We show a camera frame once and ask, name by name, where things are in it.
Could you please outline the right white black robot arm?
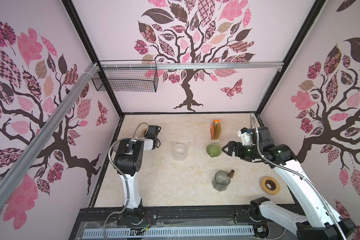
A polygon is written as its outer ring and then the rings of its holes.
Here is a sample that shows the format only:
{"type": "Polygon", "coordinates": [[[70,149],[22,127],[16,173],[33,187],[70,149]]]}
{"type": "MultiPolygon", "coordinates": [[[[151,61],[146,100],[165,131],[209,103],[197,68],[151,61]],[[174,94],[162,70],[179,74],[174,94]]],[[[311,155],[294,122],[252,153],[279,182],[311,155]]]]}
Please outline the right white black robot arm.
{"type": "Polygon", "coordinates": [[[299,240],[345,240],[355,232],[355,223],[330,206],[303,171],[297,156],[287,145],[276,146],[268,128],[243,128],[238,136],[240,143],[230,141],[222,151],[250,163],[269,165],[287,184],[304,211],[304,215],[298,215],[261,197],[251,201],[253,220],[272,220],[299,240]]]}

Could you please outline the brown paper filter stack holder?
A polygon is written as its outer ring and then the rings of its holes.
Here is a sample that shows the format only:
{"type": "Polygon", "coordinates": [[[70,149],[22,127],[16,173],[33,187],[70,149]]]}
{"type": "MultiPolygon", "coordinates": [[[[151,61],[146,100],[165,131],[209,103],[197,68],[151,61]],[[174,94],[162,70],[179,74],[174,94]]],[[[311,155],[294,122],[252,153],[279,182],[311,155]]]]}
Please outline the brown paper filter stack holder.
{"type": "Polygon", "coordinates": [[[221,120],[213,120],[210,128],[211,141],[218,142],[221,138],[221,132],[222,132],[221,120]]]}

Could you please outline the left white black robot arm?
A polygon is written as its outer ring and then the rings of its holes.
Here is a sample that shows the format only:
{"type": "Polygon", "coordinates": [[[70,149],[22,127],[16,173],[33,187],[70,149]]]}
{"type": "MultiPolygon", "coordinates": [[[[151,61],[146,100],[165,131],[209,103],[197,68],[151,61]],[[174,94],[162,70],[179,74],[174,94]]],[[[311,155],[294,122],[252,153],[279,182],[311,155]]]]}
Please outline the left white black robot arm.
{"type": "Polygon", "coordinates": [[[141,136],[116,140],[108,150],[108,158],[118,172],[124,191],[124,204],[120,214],[143,219],[143,201],[139,193],[138,172],[143,165],[143,154],[160,146],[160,126],[148,125],[141,136]]]}

